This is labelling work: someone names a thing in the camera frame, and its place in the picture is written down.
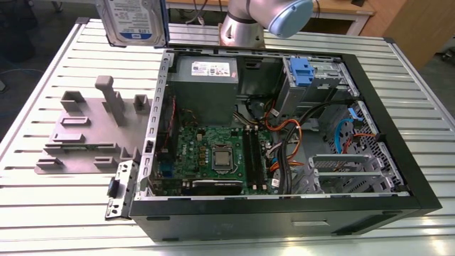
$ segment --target slotted metal surface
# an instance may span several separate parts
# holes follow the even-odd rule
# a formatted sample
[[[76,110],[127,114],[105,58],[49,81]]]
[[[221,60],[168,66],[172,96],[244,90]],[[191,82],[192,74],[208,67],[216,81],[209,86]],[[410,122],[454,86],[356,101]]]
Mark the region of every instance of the slotted metal surface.
[[[171,25],[173,43],[217,44],[217,28]],[[75,25],[0,144],[0,251],[64,255],[450,255],[455,251],[454,122],[394,45],[380,38],[266,34],[268,48],[356,54],[443,209],[355,237],[153,243],[132,221],[104,221],[111,174],[36,175],[33,167],[65,90],[100,97],[97,75],[115,77],[123,98],[153,96],[161,50],[115,48],[100,20]]]

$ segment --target hard drive label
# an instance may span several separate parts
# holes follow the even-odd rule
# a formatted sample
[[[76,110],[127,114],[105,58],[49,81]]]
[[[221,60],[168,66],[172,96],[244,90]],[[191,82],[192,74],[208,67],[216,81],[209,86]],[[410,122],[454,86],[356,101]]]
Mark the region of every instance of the hard drive label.
[[[108,3],[120,35],[128,39],[149,39],[148,11],[140,0],[111,0]]]

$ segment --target blue cable on floor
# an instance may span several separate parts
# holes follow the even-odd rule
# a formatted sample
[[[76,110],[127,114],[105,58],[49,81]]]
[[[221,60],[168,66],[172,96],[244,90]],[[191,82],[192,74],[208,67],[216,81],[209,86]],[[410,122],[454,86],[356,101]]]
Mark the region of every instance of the blue cable on floor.
[[[342,126],[346,122],[354,122],[354,119],[343,119],[338,126],[336,126],[336,129],[335,129],[335,136],[334,136],[334,143],[335,143],[335,149],[336,149],[336,152],[340,154],[343,149],[342,149],[342,146],[340,146],[340,132],[342,132]]]

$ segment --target power supply label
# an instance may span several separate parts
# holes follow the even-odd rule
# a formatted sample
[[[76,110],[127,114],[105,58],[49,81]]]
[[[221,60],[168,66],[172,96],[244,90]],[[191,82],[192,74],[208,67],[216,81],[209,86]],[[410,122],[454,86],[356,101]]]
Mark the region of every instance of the power supply label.
[[[229,63],[193,62],[191,64],[192,76],[231,76]]]
[[[149,39],[148,11],[140,0],[109,0],[111,14],[120,35],[128,39]]]

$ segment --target blue drive bay latch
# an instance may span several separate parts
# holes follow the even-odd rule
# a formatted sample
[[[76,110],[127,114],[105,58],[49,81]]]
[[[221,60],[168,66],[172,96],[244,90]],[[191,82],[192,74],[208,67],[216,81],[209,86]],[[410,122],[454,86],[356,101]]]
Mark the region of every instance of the blue drive bay latch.
[[[291,58],[290,68],[298,87],[307,87],[315,79],[315,68],[311,66],[307,58]]]

